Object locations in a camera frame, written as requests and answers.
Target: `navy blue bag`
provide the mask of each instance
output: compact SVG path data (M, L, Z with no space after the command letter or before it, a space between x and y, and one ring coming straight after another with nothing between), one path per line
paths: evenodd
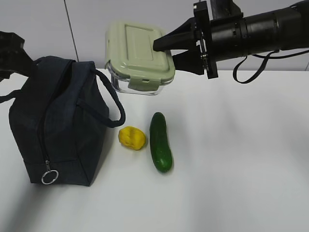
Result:
M109 119L96 75L120 110L117 121ZM0 102L11 98L10 126L31 183L89 186L106 127L121 126L126 118L110 81L94 62L41 58L21 90Z

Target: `zipper pull ring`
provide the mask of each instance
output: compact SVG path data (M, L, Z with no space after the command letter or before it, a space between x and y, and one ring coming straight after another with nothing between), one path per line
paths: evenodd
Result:
M54 182L58 179L58 176L59 176L59 173L58 173L57 170L50 170L50 165L49 165L49 163L50 163L49 160L45 160L45 164L46 164L46 169L47 169L47 171L42 175L42 178L41 178L41 182L42 182L42 184L44 184L44 185L50 185L50 184L54 183ZM46 183L46 182L44 181L44 177L45 177L47 174L49 174L49 173L55 173L56 176L54 177L53 180L51 180L50 182L47 182L47 183Z

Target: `zipper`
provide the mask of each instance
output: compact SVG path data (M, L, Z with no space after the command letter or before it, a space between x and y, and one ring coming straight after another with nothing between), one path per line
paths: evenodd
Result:
M40 121L40 124L39 124L38 137L39 137L39 141L40 141L41 152L42 152L43 159L44 159L44 162L45 162L45 165L46 165L46 170L50 171L50 166L49 166L50 159L49 159L49 155L47 153L47 149L46 149L46 145L45 145L45 118L46 118L46 112L44 113L44 115L43 115L43 117Z
M65 72L71 72L71 68L70 66L72 65L72 62L69 62L66 66L66 68L64 69ZM63 91L65 91L66 87L64 87L64 89L61 88L61 86L63 85L68 85L68 83L66 83L66 78L69 78L69 76L64 76L61 80L61 83L59 83L57 86L56 86L56 91L52 94L48 104L47 104L47 107L44 111L44 114L43 114L43 117L41 118L41 121L39 123L39 129L38 129L38 138L39 138L39 143L40 143L40 147L41 147L41 152L42 152L42 156L43 156L43 159L44 159L44 163L45 163L45 166L46 166L46 172L42 175L42 178L41 178L41 182L45 185L49 185L49 184L52 184L54 183L57 178L58 178L58 171L57 170L51 170L50 169L50 158L49 158L49 155L48 155L48 152L47 152L47 149L46 149L46 144L45 144L45 120L46 120L46 114L47 114L47 109L48 107L50 106L51 102L53 102L53 100L55 98L57 98ZM44 177L51 173L51 172L54 172L56 173L56 176L55 178L49 182L49 183L45 183L44 182Z

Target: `white wall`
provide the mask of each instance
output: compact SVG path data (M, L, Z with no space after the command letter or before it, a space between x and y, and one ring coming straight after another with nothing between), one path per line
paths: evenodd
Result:
M0 30L22 37L32 59L76 58L63 0L2 0Z
M66 0L80 60L104 65L105 31L119 19L149 23L170 32L193 16L197 0ZM234 0L245 16L284 8L298 0ZM36 59L54 55L76 59L64 0L10 0L0 7L0 30L16 32L26 40L25 50ZM218 69L230 70L241 60L218 62ZM249 57L240 70L256 70L262 60ZM284 60L271 60L268 70L307 68L309 54Z

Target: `metal key ring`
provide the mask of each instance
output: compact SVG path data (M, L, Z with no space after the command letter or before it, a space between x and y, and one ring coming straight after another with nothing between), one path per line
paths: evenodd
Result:
M46 183L46 182L44 181L44 177L46 177L47 174L52 173L52 172L56 173L55 178L54 178L51 182ZM59 176L59 172L58 172L57 170L50 170L50 171L47 171L47 172L45 172L45 173L42 175L41 182L42 182L44 185L50 185L50 184L54 183L54 182L58 179L58 176Z

